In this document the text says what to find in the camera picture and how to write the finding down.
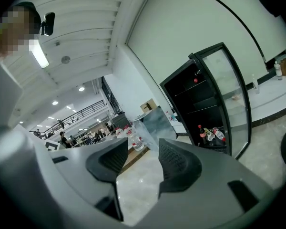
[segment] smoke detector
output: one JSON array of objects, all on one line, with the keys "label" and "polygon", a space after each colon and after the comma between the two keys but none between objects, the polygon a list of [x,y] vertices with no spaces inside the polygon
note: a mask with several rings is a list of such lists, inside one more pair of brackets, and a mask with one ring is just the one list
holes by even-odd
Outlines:
[{"label": "smoke detector", "polygon": [[69,56],[63,56],[63,57],[61,58],[61,62],[64,63],[64,64],[69,63],[70,60],[71,60],[71,59],[70,59]]}]

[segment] tile floor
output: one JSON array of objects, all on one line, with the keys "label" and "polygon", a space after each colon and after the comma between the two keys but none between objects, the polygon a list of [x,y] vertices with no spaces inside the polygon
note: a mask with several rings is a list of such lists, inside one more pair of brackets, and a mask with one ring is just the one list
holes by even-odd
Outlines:
[{"label": "tile floor", "polygon": [[[280,155],[280,142],[286,132],[286,115],[252,129],[252,140],[240,162],[266,181],[273,189],[286,180],[286,165]],[[186,136],[178,141],[191,143]],[[117,178],[124,223],[133,226],[156,204],[163,171],[158,153],[148,151]]]}]

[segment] red bottle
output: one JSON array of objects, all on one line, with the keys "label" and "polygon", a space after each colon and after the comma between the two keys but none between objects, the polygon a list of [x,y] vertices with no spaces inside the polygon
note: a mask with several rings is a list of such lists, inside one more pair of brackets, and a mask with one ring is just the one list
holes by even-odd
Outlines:
[{"label": "red bottle", "polygon": [[205,132],[204,129],[201,127],[201,125],[198,126],[200,129],[200,137],[202,138],[202,140],[204,141],[204,144],[206,144],[206,138],[205,138]]}]

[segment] ceiling light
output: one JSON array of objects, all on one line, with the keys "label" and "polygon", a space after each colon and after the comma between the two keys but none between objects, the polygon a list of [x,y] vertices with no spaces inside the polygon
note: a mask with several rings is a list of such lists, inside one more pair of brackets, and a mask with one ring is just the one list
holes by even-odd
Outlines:
[{"label": "ceiling light", "polygon": [[38,40],[30,40],[30,51],[33,53],[35,59],[41,68],[45,68],[49,65],[49,61],[44,55]]}]

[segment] marble floor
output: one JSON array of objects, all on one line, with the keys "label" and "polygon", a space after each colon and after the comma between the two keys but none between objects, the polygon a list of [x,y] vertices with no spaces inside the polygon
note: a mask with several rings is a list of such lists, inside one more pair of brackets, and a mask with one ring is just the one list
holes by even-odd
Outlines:
[{"label": "marble floor", "polygon": [[[280,142],[286,132],[286,115],[252,129],[250,146],[239,161],[266,181],[273,189],[286,180],[286,165],[280,154]],[[180,136],[181,142],[191,143]],[[124,223],[133,226],[156,204],[163,171],[158,153],[148,151],[134,165],[117,178],[118,196]]]}]

